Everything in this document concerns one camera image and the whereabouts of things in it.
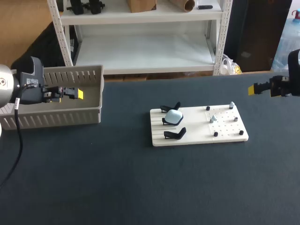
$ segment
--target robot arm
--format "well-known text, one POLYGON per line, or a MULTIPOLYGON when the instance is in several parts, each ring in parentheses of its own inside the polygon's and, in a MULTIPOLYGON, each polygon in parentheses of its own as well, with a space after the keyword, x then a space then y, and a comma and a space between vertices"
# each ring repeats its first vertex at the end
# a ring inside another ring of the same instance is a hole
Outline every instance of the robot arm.
POLYGON ((16 74, 4 65, 0 65, 0 108, 7 103, 14 103, 17 94, 24 87, 20 104, 31 105, 38 103, 59 102, 63 96, 71 99, 83 98, 78 88, 47 87, 44 85, 44 67, 35 57, 23 59, 16 64, 16 74))
POLYGON ((272 77, 269 82, 255 83, 248 88, 248 94, 261 94, 263 91, 270 90, 271 97, 288 95, 300 96, 300 49, 293 51, 288 57, 289 77, 277 75, 272 77))

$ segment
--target white board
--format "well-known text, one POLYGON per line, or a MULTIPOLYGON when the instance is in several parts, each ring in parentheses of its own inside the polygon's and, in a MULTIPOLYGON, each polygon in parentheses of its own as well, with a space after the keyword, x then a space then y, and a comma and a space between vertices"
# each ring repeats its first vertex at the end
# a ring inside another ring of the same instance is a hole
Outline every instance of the white board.
POLYGON ((179 108, 179 111, 183 114, 183 120, 178 126, 170 126, 163 125, 165 112, 150 110, 153 146, 245 142, 249 138, 236 106, 229 109, 229 105, 215 105, 210 106, 209 111, 206 106, 186 107, 179 108), (210 123, 213 115, 217 121, 210 123), (164 131, 179 133, 184 127, 187 132, 181 140, 165 139, 164 131))

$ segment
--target cardboard tube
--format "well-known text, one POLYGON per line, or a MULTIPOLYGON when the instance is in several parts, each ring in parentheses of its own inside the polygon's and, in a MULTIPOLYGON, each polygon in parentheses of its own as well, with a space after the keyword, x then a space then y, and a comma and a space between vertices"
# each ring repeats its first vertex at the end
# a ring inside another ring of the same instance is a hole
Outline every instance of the cardboard tube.
POLYGON ((185 12, 190 12, 195 7, 194 0, 169 0, 174 5, 178 6, 185 12))

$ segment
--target gray plastic basket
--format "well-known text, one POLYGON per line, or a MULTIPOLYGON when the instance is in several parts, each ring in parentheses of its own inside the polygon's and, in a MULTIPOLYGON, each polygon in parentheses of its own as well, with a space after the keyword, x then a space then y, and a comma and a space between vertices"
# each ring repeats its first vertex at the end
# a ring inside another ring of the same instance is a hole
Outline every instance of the gray plastic basket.
MULTIPOLYGON (((103 66, 49 67, 44 69, 44 82, 50 87, 77 87, 82 99, 65 96, 60 103, 19 106, 21 129, 99 123, 104 88, 103 66)), ((14 104, 0 108, 0 123, 5 130, 16 129, 14 104)))

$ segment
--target dark tabletop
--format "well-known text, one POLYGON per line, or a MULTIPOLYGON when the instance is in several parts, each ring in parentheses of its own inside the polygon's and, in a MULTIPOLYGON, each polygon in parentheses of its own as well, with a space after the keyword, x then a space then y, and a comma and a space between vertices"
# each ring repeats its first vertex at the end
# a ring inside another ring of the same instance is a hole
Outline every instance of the dark tabletop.
MULTIPOLYGON (((300 98, 248 96, 273 75, 105 83, 100 124, 23 131, 0 224, 299 224, 300 98), (233 101, 249 140, 153 147, 150 109, 177 101, 233 101)), ((4 131, 1 179, 18 148, 4 131)))

